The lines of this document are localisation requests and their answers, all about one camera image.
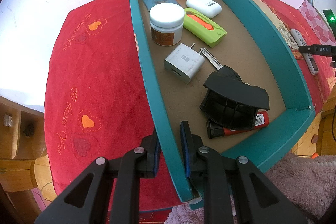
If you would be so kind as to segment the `pink fluffy rug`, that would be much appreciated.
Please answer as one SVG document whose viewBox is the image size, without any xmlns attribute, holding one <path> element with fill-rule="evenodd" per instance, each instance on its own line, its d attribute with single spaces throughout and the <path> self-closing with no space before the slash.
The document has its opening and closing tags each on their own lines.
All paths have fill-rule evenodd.
<svg viewBox="0 0 336 224">
<path fill-rule="evenodd" d="M 309 223 L 335 223 L 335 156 L 286 154 L 266 176 Z"/>
</svg>

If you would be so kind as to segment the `white plastic jar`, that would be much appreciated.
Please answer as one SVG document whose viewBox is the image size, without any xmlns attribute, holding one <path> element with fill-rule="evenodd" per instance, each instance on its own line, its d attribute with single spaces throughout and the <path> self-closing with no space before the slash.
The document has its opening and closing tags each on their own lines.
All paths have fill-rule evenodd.
<svg viewBox="0 0 336 224">
<path fill-rule="evenodd" d="M 182 38 L 184 9 L 175 3 L 160 3 L 149 11 L 151 37 L 160 46 L 173 46 Z"/>
</svg>

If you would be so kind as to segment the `black key with rings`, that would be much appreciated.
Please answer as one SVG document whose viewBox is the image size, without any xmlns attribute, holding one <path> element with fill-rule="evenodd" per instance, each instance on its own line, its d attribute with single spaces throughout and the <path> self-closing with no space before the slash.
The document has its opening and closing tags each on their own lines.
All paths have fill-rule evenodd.
<svg viewBox="0 0 336 224">
<path fill-rule="evenodd" d="M 236 88 L 237 86 L 251 86 L 242 81 L 238 73 L 231 67 L 222 65 L 216 57 L 206 48 L 201 47 L 200 52 L 215 67 L 216 71 L 211 73 L 203 84 L 204 87 L 211 90 Z"/>
</svg>

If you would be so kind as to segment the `teal cardboard tray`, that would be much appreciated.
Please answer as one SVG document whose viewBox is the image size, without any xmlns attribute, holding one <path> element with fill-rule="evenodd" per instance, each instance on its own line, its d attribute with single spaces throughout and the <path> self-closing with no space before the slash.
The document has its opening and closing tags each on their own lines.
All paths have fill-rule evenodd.
<svg viewBox="0 0 336 224">
<path fill-rule="evenodd" d="M 287 154 L 315 117 L 306 80 L 288 44 L 252 0 L 215 0 L 214 19 L 182 12 L 181 41 L 154 42 L 141 0 L 130 0 L 139 63 L 154 127 L 182 202 L 201 206 L 203 185 L 191 178 L 180 127 L 187 121 L 205 146 L 246 156 L 266 172 Z"/>
</svg>

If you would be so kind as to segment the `white USB charger plug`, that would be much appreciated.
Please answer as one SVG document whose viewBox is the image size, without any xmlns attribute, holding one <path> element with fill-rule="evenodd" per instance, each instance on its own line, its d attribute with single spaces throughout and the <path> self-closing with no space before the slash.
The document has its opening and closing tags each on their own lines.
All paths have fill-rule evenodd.
<svg viewBox="0 0 336 224">
<path fill-rule="evenodd" d="M 165 69 L 189 84 L 200 71 L 205 58 L 185 44 L 179 44 L 163 61 Z"/>
</svg>

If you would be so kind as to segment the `green orange utility knife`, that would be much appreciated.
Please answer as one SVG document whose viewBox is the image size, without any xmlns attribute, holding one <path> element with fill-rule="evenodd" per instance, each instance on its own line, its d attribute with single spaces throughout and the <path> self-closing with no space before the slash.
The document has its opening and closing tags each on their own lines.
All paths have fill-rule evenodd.
<svg viewBox="0 0 336 224">
<path fill-rule="evenodd" d="M 183 27 L 210 48 L 217 46 L 227 32 L 220 25 L 193 8 L 185 8 Z"/>
</svg>

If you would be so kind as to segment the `black plastic holder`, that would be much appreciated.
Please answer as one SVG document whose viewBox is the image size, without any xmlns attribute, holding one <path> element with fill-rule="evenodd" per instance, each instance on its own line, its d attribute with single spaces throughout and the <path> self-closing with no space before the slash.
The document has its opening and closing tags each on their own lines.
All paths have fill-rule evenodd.
<svg viewBox="0 0 336 224">
<path fill-rule="evenodd" d="M 200 109 L 225 128 L 252 127 L 258 111 L 270 109 L 268 93 L 258 86 L 206 89 Z"/>
</svg>

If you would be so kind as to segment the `red floral blanket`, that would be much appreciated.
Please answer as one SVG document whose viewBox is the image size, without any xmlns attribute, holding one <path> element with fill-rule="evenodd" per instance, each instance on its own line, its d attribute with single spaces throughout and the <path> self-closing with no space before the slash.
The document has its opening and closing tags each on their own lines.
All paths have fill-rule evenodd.
<svg viewBox="0 0 336 224">
<path fill-rule="evenodd" d="M 55 192 L 97 157 L 120 157 L 153 129 L 129 0 L 95 0 L 72 10 L 52 51 L 45 95 Z"/>
</svg>

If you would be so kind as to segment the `white earbuds case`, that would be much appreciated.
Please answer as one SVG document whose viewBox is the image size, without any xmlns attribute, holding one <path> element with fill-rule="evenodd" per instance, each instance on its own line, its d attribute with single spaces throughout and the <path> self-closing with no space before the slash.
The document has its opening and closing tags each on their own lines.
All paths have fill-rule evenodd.
<svg viewBox="0 0 336 224">
<path fill-rule="evenodd" d="M 187 0 L 186 6 L 212 19 L 222 12 L 222 7 L 213 0 Z"/>
</svg>

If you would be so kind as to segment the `wooden shelf cabinet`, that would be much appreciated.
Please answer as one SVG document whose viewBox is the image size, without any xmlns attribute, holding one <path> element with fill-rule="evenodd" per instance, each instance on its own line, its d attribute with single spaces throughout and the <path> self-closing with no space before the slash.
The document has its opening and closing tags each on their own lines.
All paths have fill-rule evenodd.
<svg viewBox="0 0 336 224">
<path fill-rule="evenodd" d="M 38 188 L 56 198 L 47 155 L 44 114 L 1 97 L 1 186 L 8 193 Z"/>
</svg>

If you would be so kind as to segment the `pink patterned box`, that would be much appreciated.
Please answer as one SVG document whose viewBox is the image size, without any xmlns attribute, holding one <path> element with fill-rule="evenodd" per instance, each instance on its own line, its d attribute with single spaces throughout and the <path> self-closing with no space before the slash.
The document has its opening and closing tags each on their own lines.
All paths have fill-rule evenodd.
<svg viewBox="0 0 336 224">
<path fill-rule="evenodd" d="M 332 31 L 308 0 L 304 0 L 298 10 L 306 19 L 321 44 L 335 46 L 335 37 Z"/>
</svg>

